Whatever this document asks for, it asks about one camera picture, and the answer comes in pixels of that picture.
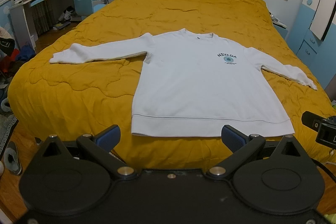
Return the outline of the blue nightstand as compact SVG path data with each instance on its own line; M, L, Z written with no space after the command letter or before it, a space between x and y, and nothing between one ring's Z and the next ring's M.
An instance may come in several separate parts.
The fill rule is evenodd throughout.
M278 18L276 18L272 13L270 13L270 17L274 28L276 28L276 30L283 39L286 39L286 36L288 34L287 26L283 22L281 22Z

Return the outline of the white printed sweatshirt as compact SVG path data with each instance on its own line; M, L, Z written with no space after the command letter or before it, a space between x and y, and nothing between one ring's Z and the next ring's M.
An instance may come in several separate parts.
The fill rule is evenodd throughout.
M263 76L303 86L298 67L216 34L182 29L99 46L72 44L50 63L83 64L144 56L131 111L131 133L151 137L219 137L225 125L264 137L292 134L283 105Z

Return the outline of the white blue desk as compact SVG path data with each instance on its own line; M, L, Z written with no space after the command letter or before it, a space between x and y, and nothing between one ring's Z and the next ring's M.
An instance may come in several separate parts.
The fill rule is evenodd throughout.
M19 48L27 43L35 48L38 40L38 25L34 22L34 13L42 12L42 23L54 25L61 13L74 6L73 0L26 0L10 8L10 17Z

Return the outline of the grey slipper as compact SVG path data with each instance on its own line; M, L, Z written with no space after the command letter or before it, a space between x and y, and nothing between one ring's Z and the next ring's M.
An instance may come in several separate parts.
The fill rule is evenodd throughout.
M17 145L10 141L4 153L4 165L15 176L22 174L23 168L19 160Z

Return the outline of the blue white wardrobe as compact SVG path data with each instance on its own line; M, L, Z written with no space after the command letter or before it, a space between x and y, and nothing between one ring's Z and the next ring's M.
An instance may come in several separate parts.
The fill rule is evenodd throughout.
M335 75L335 0L302 0L286 41L326 88Z

